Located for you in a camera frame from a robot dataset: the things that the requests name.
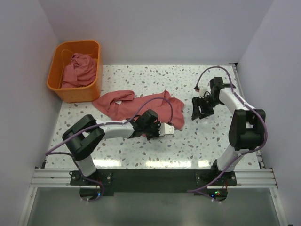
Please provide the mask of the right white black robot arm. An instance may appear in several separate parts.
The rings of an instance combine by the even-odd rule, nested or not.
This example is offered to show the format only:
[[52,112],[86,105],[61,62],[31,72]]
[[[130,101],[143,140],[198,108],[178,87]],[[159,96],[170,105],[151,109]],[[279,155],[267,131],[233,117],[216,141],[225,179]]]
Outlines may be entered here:
[[236,87],[224,83],[221,77],[210,80],[210,89],[196,86],[198,97],[192,99],[192,120],[203,119],[214,114],[214,108],[224,105],[232,113],[228,132],[229,145],[212,164],[205,179],[220,185],[226,175],[232,173],[243,156],[263,147],[267,141],[266,113],[250,106],[237,92]]

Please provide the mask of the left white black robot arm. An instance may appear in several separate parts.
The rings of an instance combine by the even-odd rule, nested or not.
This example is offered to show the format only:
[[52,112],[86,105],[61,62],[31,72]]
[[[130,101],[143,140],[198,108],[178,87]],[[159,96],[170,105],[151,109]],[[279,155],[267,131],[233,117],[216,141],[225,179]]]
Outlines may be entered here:
[[92,115],[88,114],[68,129],[62,139],[81,171],[81,180],[87,185],[92,185],[97,181],[97,169],[91,153],[100,141],[140,136],[146,136],[150,140],[164,135],[165,127],[168,126],[158,119],[158,115],[153,110],[147,110],[130,120],[102,123],[98,123]]

